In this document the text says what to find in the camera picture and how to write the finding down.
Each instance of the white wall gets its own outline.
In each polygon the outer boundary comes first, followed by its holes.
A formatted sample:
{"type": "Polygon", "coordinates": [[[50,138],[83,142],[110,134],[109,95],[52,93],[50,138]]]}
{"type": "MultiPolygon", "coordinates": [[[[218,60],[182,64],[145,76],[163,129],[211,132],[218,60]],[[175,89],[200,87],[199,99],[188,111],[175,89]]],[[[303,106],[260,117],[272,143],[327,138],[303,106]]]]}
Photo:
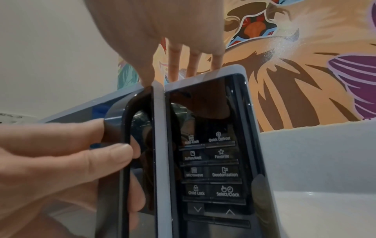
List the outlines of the white wall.
{"type": "Polygon", "coordinates": [[[113,92],[117,61],[81,0],[0,0],[0,112],[41,119],[113,92]]]}

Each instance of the fingernail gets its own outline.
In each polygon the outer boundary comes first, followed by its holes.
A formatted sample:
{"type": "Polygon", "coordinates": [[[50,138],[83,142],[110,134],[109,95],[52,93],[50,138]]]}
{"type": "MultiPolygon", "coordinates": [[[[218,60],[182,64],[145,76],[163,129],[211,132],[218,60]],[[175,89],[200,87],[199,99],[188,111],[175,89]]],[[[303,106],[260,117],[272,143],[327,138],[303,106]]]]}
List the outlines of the fingernail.
{"type": "Polygon", "coordinates": [[[119,163],[132,160],[133,149],[129,144],[116,144],[110,150],[113,160],[119,163]]]}

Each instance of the wall mural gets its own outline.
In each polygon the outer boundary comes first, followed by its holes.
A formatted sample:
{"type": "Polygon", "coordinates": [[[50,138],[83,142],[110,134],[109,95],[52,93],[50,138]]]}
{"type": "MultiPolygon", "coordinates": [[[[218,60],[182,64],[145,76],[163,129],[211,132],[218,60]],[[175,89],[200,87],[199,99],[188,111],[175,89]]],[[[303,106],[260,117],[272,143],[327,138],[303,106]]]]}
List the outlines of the wall mural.
{"type": "MultiPolygon", "coordinates": [[[[374,0],[225,0],[225,22],[224,66],[245,67],[261,131],[376,117],[374,0]]],[[[167,46],[154,55],[164,83],[167,46]]],[[[188,57],[183,47],[181,79],[188,57]]],[[[203,54],[199,72],[210,61],[203,54]]],[[[138,79],[121,64],[119,72],[138,79]]]]}

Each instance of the black control panel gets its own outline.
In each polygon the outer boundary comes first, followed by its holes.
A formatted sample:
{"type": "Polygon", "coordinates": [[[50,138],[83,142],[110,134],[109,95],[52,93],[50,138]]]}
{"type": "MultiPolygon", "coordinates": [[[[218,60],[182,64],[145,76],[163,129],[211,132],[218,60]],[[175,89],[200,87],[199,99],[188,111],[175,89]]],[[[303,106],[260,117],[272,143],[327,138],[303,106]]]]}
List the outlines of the black control panel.
{"type": "Polygon", "coordinates": [[[174,237],[263,237],[251,183],[265,172],[244,82],[232,75],[166,93],[174,237]]]}

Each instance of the colorful graffiti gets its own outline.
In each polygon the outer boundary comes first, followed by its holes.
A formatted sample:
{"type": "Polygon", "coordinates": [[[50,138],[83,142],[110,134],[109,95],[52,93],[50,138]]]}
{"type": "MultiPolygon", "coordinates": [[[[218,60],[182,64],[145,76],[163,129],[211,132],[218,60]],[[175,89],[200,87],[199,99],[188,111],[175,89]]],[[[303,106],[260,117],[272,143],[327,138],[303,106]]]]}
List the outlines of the colorful graffiti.
{"type": "MultiPolygon", "coordinates": [[[[374,0],[225,0],[224,66],[245,67],[261,131],[375,118],[375,24],[374,0]]],[[[160,82],[166,48],[154,56],[160,82]]],[[[183,47],[180,78],[188,58],[183,47]]]]}

